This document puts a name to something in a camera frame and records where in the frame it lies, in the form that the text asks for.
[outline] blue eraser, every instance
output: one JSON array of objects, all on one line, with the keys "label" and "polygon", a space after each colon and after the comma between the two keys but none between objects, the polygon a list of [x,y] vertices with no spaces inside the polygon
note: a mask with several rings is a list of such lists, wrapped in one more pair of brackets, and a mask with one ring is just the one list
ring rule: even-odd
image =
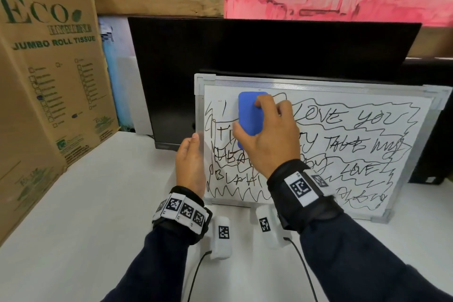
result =
[{"label": "blue eraser", "polygon": [[255,106],[256,98],[260,94],[267,94],[267,92],[239,93],[239,124],[251,136],[259,134],[263,130],[264,113],[261,108]]}]

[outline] table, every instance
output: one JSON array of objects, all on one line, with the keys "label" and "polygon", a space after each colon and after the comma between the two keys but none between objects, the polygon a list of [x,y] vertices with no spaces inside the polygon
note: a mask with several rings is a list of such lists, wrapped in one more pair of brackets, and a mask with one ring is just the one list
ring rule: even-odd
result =
[{"label": "table", "polygon": [[[174,159],[174,152],[155,149],[147,136],[118,132],[74,163],[0,248],[0,301],[102,299],[141,250],[157,205],[175,184]],[[358,222],[453,294],[452,205],[448,180],[440,186],[407,184],[388,225]],[[291,245],[266,248],[248,208],[210,208],[231,220],[233,255],[220,262],[205,259],[193,301],[313,301]],[[203,246],[189,249],[183,301]],[[327,301],[311,277],[318,300]]]}]

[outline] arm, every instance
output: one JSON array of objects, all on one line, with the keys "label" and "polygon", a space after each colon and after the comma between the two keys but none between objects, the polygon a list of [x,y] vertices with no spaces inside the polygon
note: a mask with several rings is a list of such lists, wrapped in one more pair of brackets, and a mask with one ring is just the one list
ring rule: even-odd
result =
[{"label": "arm", "polygon": [[[198,147],[197,134],[181,144],[176,154],[177,186],[171,192],[183,195],[184,202],[189,199],[188,203],[195,202],[204,207],[201,199],[204,193],[203,161]],[[199,235],[174,219],[160,217],[167,206],[167,201],[159,206],[154,228],[146,236],[143,249],[102,302],[181,301],[189,245],[198,242],[206,229],[203,228],[204,232]]]},{"label": "arm", "polygon": [[345,215],[304,173],[309,167],[300,160],[289,101],[275,105],[270,95],[260,95],[255,105],[264,112],[262,132],[249,136],[235,123],[233,135],[268,179],[283,227],[300,234],[305,258],[330,302],[453,301]]}]

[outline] small whiteboard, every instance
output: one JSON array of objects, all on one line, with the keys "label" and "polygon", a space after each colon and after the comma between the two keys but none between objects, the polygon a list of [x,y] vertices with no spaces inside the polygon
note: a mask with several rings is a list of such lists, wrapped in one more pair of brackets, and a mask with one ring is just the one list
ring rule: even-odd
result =
[{"label": "small whiteboard", "polygon": [[301,158],[352,217],[388,222],[451,93],[451,87],[195,75],[196,129],[204,133],[207,190],[215,204],[272,203],[266,179],[237,146],[238,95],[289,100]]}]

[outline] hand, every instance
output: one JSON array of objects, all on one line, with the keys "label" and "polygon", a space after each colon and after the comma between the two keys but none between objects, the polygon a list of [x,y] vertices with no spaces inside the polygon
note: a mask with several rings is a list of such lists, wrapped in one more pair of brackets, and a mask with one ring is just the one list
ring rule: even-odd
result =
[{"label": "hand", "polygon": [[203,198],[206,177],[199,147],[200,136],[197,133],[185,138],[179,146],[176,153],[176,185],[184,186]]},{"label": "hand", "polygon": [[244,147],[253,167],[269,179],[284,162],[300,159],[299,128],[290,101],[275,105],[271,95],[261,94],[256,98],[255,106],[264,112],[261,133],[250,136],[239,122],[234,122],[233,136]]}]

